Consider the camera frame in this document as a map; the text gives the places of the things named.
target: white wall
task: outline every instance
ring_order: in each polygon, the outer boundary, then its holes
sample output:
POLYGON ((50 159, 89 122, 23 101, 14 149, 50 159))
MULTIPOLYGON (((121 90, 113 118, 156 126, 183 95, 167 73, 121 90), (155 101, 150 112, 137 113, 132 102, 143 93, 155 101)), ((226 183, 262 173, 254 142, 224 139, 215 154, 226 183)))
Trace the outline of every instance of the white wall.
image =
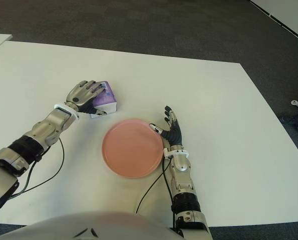
POLYGON ((252 0, 298 34, 298 0, 252 0))

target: dark carpet floor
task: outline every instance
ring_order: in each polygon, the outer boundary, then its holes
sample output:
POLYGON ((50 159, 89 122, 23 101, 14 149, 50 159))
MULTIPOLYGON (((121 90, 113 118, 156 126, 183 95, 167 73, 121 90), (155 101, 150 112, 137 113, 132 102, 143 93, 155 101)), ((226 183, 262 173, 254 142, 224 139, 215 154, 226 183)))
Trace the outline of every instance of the dark carpet floor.
MULTIPOLYGON (((247 0, 0 0, 0 33, 13 41, 241 63, 277 115, 298 114, 290 105, 298 100, 298 39, 247 0)), ((286 131, 298 147, 298 132, 286 131)), ((0 234, 14 227, 0 225, 0 234)), ((211 231, 214 240, 298 240, 298 222, 211 231)))

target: tissue box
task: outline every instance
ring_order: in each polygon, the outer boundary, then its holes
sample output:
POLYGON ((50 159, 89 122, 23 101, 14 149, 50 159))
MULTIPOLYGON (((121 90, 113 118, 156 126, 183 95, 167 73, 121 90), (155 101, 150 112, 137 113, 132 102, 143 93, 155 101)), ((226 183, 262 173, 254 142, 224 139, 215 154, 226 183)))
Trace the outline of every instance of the tissue box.
MULTIPOLYGON (((93 99, 93 107, 102 111, 105 111, 107 114, 111 114, 117 111, 117 101, 113 95, 113 92, 110 88, 110 85, 107 81, 100 82, 105 88, 95 99, 93 99)), ((90 114, 92 119, 100 117, 96 114, 90 114)))

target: pink plate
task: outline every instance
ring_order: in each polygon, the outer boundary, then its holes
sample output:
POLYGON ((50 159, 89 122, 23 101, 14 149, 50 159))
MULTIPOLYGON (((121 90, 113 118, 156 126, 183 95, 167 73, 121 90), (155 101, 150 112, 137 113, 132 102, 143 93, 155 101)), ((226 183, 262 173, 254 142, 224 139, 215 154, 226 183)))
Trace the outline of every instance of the pink plate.
POLYGON ((102 143, 105 163, 113 172, 126 178, 140 178, 152 173, 162 154, 160 135, 139 119, 128 119, 114 125, 102 143))

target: black cable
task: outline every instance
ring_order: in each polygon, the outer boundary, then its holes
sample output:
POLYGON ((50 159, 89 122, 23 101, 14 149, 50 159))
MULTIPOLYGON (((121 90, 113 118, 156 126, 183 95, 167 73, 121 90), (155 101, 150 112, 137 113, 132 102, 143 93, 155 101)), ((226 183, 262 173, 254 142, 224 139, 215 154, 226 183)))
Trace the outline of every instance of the black cable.
MULTIPOLYGON (((10 199, 13 199, 13 198, 16 198, 16 197, 18 197, 19 195, 21 195, 21 194, 23 194, 23 193, 26 193, 26 192, 28 192, 28 191, 30 191, 30 190, 32 190, 32 189, 35 189, 35 188, 41 186, 42 184, 45 184, 46 182, 48 182, 48 181, 50 181, 51 179, 53 179, 53 178, 59 173, 59 171, 61 170, 61 168, 62 168, 62 166, 63 166, 64 158, 65 158, 63 143, 62 143, 62 141, 61 141, 60 138, 59 138, 59 140, 60 140, 60 143, 61 143, 61 146, 62 146, 63 158, 62 158, 61 166, 60 166, 60 168, 58 169, 58 171, 57 171, 52 177, 50 177, 49 179, 45 180, 44 182, 42 182, 42 183, 40 183, 40 184, 38 184, 38 185, 36 185, 36 186, 34 186, 34 187, 29 188, 29 189, 26 190, 26 188, 27 188, 27 186, 28 186, 28 184, 29 184, 29 181, 30 181, 30 177, 31 177, 32 170, 33 170, 35 164, 37 163, 37 162, 34 162, 33 165, 32 165, 32 167, 31 167, 31 169, 30 169, 30 172, 29 172, 29 175, 28 175, 28 178, 27 178, 27 182, 26 182, 26 184, 25 184, 25 187, 24 187, 19 193, 12 195, 12 196, 9 198, 9 200, 10 200, 10 199)), ((41 156, 43 156, 44 154, 46 154, 46 153, 49 151, 50 148, 51 148, 51 147, 49 147, 48 149, 46 149, 46 151, 45 151, 44 153, 42 153, 41 156)))
MULTIPOLYGON (((50 150, 50 148, 51 148, 51 146, 49 146, 48 149, 46 149, 45 152, 41 154, 41 157, 43 157, 43 156, 50 150)), ((10 200, 10 199, 13 199, 13 198, 16 198, 16 197, 18 197, 19 195, 21 195, 22 193, 24 193, 24 191, 27 189, 27 187, 28 187, 28 185, 29 185, 29 181, 30 181, 30 178, 31 178, 31 174, 32 174, 32 171, 33 171, 33 169, 34 169, 34 167, 35 167, 36 164, 37 164, 37 161, 35 161, 35 162, 33 163, 32 167, 31 167, 31 169, 30 169, 30 171, 29 171, 29 174, 28 174, 28 177, 27 177, 27 181, 26 181, 26 183, 25 183, 24 188, 23 188, 20 192, 18 192, 18 193, 16 193, 16 194, 13 194, 12 196, 10 196, 9 200, 10 200)))
POLYGON ((46 149, 45 152, 41 154, 41 157, 43 157, 50 150, 50 148, 51 146, 49 146, 48 149, 46 149))
POLYGON ((143 197, 141 198, 139 205, 137 207, 137 210, 135 211, 135 213, 137 214, 140 208, 140 205, 143 201, 143 199, 145 198, 145 196, 148 194, 148 192, 151 190, 151 188, 155 185, 155 183, 160 179, 160 177, 163 175, 163 172, 157 177, 157 179, 153 182, 153 184, 151 184, 151 186, 148 188, 148 190, 145 192, 145 194, 143 195, 143 197))
MULTIPOLYGON (((167 185, 167 188, 168 188, 168 192, 169 192, 169 195, 170 195, 170 198, 171 198, 171 203, 172 203, 172 205, 173 205, 173 197, 172 197, 172 193, 171 193, 171 190, 170 190, 170 187, 169 187, 167 178, 166 178, 166 176, 165 176, 164 161, 162 162, 162 173, 163 173, 163 177, 164 177, 165 184, 167 185)), ((175 214, 174 214, 173 211, 172 211, 172 213, 173 213, 173 223, 172 223, 172 225, 173 225, 173 229, 175 229, 175 214)))
POLYGON ((171 202, 172 202, 172 204, 173 204, 172 193, 171 193, 171 190, 170 190, 170 187, 169 187, 167 178, 166 178, 166 176, 165 176, 164 161, 162 161, 162 174, 163 174, 163 177, 164 177, 165 184, 167 185, 167 188, 168 188, 168 192, 169 192, 169 195, 170 195, 170 198, 171 198, 171 202))
POLYGON ((10 196, 9 200, 10 200, 10 199, 13 199, 13 198, 16 198, 16 197, 18 197, 19 195, 21 195, 22 193, 24 193, 24 191, 27 189, 27 187, 28 187, 28 185, 29 185, 29 181, 30 181, 30 178, 31 178, 31 174, 32 174, 32 171, 33 171, 33 169, 34 169, 34 167, 35 167, 36 164, 37 164, 37 161, 35 161, 35 162, 33 163, 32 167, 31 167, 31 169, 30 169, 30 171, 29 171, 29 174, 28 174, 28 177, 27 177, 27 182, 25 183, 24 188, 23 188, 20 192, 18 192, 18 193, 16 193, 16 194, 13 194, 12 196, 10 196))
POLYGON ((30 191, 30 190, 32 190, 32 189, 35 189, 35 188, 41 186, 42 184, 45 184, 46 182, 50 181, 50 180, 53 179, 53 178, 59 173, 59 171, 62 169, 62 166, 63 166, 63 163, 64 163, 64 158, 65 158, 65 154, 64 154, 63 143, 62 143, 62 141, 61 141, 60 138, 59 138, 59 140, 60 140, 60 143, 61 143, 61 146, 62 146, 62 153, 63 153, 62 163, 61 163, 61 166, 60 166, 59 170, 58 170, 52 177, 50 177, 49 179, 45 180, 44 182, 42 182, 42 183, 40 183, 40 184, 38 184, 38 185, 36 185, 36 186, 34 186, 34 187, 32 187, 32 188, 29 188, 28 190, 25 190, 23 193, 26 193, 26 192, 28 192, 28 191, 30 191))

